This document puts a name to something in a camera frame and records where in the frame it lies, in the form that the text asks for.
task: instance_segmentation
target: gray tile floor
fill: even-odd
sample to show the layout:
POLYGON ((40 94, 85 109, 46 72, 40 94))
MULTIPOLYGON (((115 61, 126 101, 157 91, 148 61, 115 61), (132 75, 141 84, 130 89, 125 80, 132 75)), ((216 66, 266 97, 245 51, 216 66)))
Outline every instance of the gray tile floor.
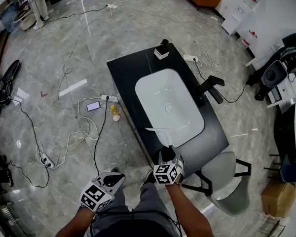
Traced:
MULTIPOLYGON (((17 30, 8 39, 1 71, 4 73, 15 59, 21 61, 22 68, 15 79, 14 94, 32 118, 37 138, 51 158, 55 146, 61 148, 62 154, 65 153, 70 133, 88 129, 86 122, 77 118, 73 111, 59 108, 57 88, 64 73, 63 63, 69 57, 77 36, 92 20, 94 22, 81 34, 65 65, 65 69, 72 68, 72 72, 65 75, 60 91, 84 79, 87 83, 61 96, 60 105, 63 107, 77 111, 81 97, 115 95, 107 61, 158 45, 164 37, 150 26, 178 44, 184 50, 179 49, 182 55, 196 55, 199 47, 206 48, 207 45, 217 47, 221 69, 204 76, 214 75, 224 79, 226 85, 221 91, 230 100, 241 93, 248 74, 252 72, 245 68, 244 64, 250 58, 238 47, 235 38, 227 35, 211 12, 205 9, 197 11, 189 0, 63 0, 56 5, 49 4, 48 10, 52 20, 99 9, 115 1, 121 10, 137 18, 117 9, 111 15, 109 9, 104 9, 46 23, 36 32, 33 29, 28 32, 17 30)), ((210 50, 210 54, 218 60, 217 50, 210 50)), ((234 104, 224 102, 218 105, 209 96, 230 142, 228 150, 235 151, 238 158, 253 166, 249 187, 251 205, 239 217, 229 217, 213 206, 208 207, 210 203, 203 194, 185 190, 197 208, 206 208, 205 215, 217 237, 258 236, 259 227, 265 220, 260 193, 267 183, 267 177, 262 168, 271 161, 268 154, 276 150, 273 139, 275 112, 267 109, 265 102, 254 100, 256 91, 256 88, 247 87, 234 104)), ((81 103, 80 113, 93 119, 100 129, 104 108, 87 112, 86 103, 88 101, 81 103)), ((107 114, 96 160, 101 171, 117 166, 125 173, 124 192, 127 205, 132 208, 139 202, 139 185, 150 167, 124 114, 121 112, 119 122, 114 122, 112 115, 107 114)), ((95 137, 93 125, 90 131, 90 136, 95 137)), ((66 162, 49 171, 50 181, 45 189, 32 187, 19 169, 11 167, 15 186, 12 189, 5 187, 9 191, 5 197, 16 203, 13 213, 26 226, 27 232, 37 236, 54 236, 74 216, 81 189, 97 174, 91 156, 94 140, 87 138, 73 152, 82 138, 82 134, 70 138, 66 162)), ((20 112, 19 105, 10 104, 0 116, 0 154, 6 154, 13 163, 22 166, 35 185, 44 185, 46 171, 33 163, 35 151, 29 120, 20 112)), ((194 176, 187 181, 198 182, 194 176)), ((234 183, 217 196, 226 196, 237 182, 239 180, 235 178, 234 183)), ((166 190, 164 187, 158 189, 174 214, 166 190)))

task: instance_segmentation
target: faucet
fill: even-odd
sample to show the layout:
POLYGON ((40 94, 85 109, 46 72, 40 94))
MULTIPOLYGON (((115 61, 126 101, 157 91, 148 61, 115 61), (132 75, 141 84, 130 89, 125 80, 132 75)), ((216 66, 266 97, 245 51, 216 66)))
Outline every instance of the faucet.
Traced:
POLYGON ((211 96, 216 100, 216 102, 218 104, 221 104, 223 102, 223 98, 220 95, 220 93, 218 92, 218 90, 216 90, 214 88, 214 86, 218 84, 220 86, 225 86, 225 82, 223 79, 220 79, 218 77, 214 77, 214 76, 209 76, 207 78, 207 80, 205 82, 203 82, 202 84, 199 84, 195 89, 194 89, 194 96, 197 99, 201 99, 203 94, 208 91, 211 96))

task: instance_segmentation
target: gray pants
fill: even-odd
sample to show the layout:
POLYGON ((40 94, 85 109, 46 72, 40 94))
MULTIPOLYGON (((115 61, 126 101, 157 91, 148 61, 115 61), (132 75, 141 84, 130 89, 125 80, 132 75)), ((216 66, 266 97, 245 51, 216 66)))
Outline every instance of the gray pants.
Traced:
MULTIPOLYGON (((136 206, 134 211, 157 210, 170 216, 167 208, 159 197, 157 188, 154 184, 144 184, 141 187, 140 192, 140 203, 136 206)), ((129 212, 128 207, 125 204, 124 191, 121 187, 117 190, 114 196, 115 199, 107 207, 103 208, 103 211, 101 212, 129 212)), ((116 223, 119 220, 127 219, 143 219, 155 221, 158 224, 162 225, 171 236, 178 236, 176 232, 176 227, 174 226, 172 221, 157 212, 134 213, 132 215, 97 215, 96 220, 92 224, 93 235, 95 236, 98 232, 108 228, 110 225, 116 223)))

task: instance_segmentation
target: gray chair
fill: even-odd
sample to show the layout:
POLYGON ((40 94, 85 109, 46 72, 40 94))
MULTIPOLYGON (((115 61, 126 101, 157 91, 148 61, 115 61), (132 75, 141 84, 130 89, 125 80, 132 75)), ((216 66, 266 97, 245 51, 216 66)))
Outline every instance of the gray chair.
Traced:
POLYGON ((251 164, 236 159, 234 152, 219 154, 195 174, 201 178, 201 187, 186 184, 182 184, 182 186, 187 189, 203 192, 215 206, 226 214, 237 216, 249 207, 248 185, 251 177, 251 164), (248 171, 236 173, 237 163, 246 166, 248 171), (224 188, 232 181, 233 177, 237 176, 241 176, 241 181, 229 196, 221 200, 212 197, 213 192, 224 188))

